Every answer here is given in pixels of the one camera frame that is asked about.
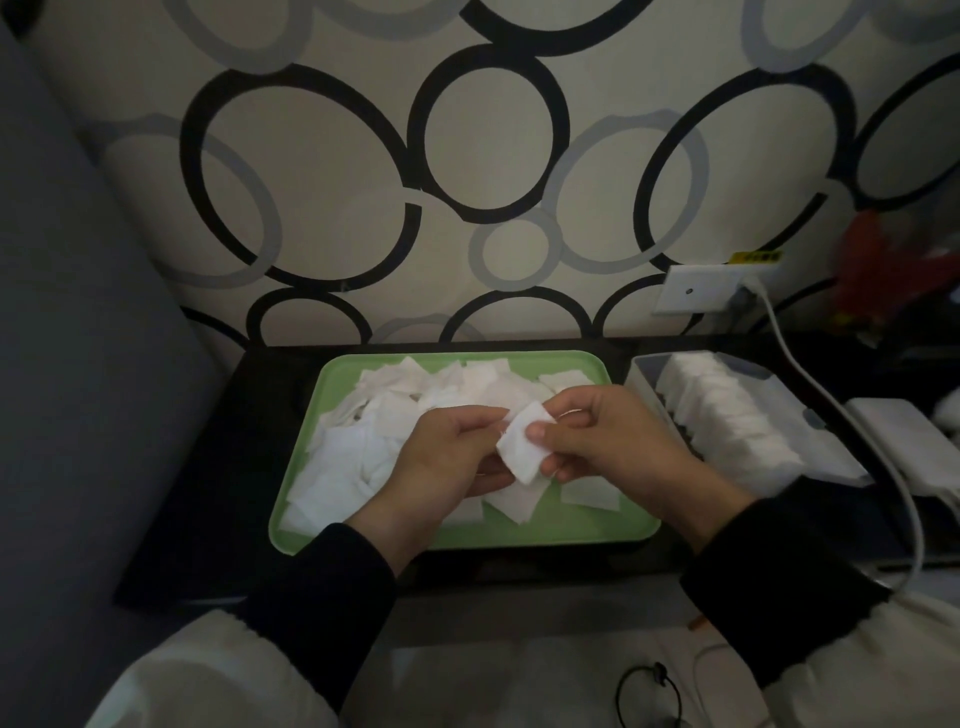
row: black sleeve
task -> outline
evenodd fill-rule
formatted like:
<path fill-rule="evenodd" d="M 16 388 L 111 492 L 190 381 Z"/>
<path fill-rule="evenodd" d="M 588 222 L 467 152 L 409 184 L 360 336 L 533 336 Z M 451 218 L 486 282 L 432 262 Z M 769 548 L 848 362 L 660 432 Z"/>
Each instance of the black sleeve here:
<path fill-rule="evenodd" d="M 761 689 L 849 634 L 890 596 L 773 500 L 759 500 L 733 519 L 681 584 Z"/>
<path fill-rule="evenodd" d="M 394 574 L 379 551 L 334 523 L 235 614 L 274 643 L 339 713 L 395 600 Z"/>

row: wall outlet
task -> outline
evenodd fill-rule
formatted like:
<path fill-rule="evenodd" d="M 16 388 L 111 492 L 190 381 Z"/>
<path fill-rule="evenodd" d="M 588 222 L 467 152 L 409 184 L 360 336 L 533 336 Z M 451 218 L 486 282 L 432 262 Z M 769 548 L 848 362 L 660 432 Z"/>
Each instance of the wall outlet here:
<path fill-rule="evenodd" d="M 753 275 L 766 282 L 776 263 L 672 265 L 654 313 L 714 313 L 727 308 L 740 281 Z"/>

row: fingernail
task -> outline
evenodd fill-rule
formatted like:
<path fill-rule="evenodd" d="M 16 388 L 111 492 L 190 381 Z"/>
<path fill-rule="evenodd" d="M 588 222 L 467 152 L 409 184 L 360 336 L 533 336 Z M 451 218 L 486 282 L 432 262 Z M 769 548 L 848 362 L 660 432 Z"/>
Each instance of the fingernail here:
<path fill-rule="evenodd" d="M 527 440 L 539 444 L 546 437 L 546 423 L 530 423 L 527 425 Z"/>

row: wallpaper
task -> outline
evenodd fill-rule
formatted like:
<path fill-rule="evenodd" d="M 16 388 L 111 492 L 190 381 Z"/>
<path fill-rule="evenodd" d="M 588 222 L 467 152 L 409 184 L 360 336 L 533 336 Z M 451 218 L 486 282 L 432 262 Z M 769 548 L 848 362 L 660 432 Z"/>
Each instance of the wallpaper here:
<path fill-rule="evenodd" d="M 227 367 L 709 331 L 665 271 L 750 250 L 814 326 L 857 210 L 960 200 L 960 2 L 49 0 L 25 43 Z"/>

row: person's left hand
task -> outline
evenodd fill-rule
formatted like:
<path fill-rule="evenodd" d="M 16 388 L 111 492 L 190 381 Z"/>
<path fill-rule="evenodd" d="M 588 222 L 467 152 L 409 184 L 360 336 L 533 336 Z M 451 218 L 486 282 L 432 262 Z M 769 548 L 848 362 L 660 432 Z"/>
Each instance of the person's left hand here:
<path fill-rule="evenodd" d="M 465 497 L 506 488 L 514 476 L 496 454 L 506 423 L 501 407 L 432 409 L 420 417 L 380 492 L 347 524 L 399 574 L 430 545 Z"/>

